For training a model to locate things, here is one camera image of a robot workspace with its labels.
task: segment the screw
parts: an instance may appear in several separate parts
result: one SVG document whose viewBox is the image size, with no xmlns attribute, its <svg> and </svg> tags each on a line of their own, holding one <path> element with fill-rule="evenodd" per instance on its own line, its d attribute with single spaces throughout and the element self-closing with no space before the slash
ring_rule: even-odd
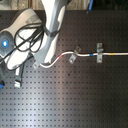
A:
<svg viewBox="0 0 128 128">
<path fill-rule="evenodd" d="M 99 59 L 99 62 L 102 62 L 102 60 L 101 60 L 101 59 Z"/>
<path fill-rule="evenodd" d="M 70 60 L 70 63 L 73 63 L 73 59 Z"/>
</svg>

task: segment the optical breadboard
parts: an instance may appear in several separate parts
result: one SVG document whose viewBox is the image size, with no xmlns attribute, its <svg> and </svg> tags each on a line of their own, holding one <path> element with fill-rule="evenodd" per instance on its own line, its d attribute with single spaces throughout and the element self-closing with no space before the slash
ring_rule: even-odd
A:
<svg viewBox="0 0 128 128">
<path fill-rule="evenodd" d="M 17 11 L 0 11 L 0 30 L 9 27 Z M 45 24 L 45 12 L 36 11 Z M 128 11 L 66 11 L 54 61 L 62 52 L 128 52 Z M 0 90 L 3 128 L 128 128 L 128 56 L 59 59 L 53 67 L 34 70 L 25 63 L 22 87 L 14 88 L 14 73 Z"/>
</svg>

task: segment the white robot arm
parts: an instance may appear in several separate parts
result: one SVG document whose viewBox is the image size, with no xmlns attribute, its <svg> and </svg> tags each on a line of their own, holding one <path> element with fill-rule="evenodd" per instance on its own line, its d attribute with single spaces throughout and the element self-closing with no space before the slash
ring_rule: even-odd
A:
<svg viewBox="0 0 128 128">
<path fill-rule="evenodd" d="M 0 32 L 1 61 L 5 61 L 9 70 L 18 68 L 18 74 L 19 67 L 27 60 L 29 54 L 36 60 L 34 67 L 38 67 L 40 63 L 51 63 L 69 2 L 70 0 L 42 0 L 46 12 L 45 26 L 32 9 L 26 9 L 16 15 L 10 27 Z"/>
</svg>

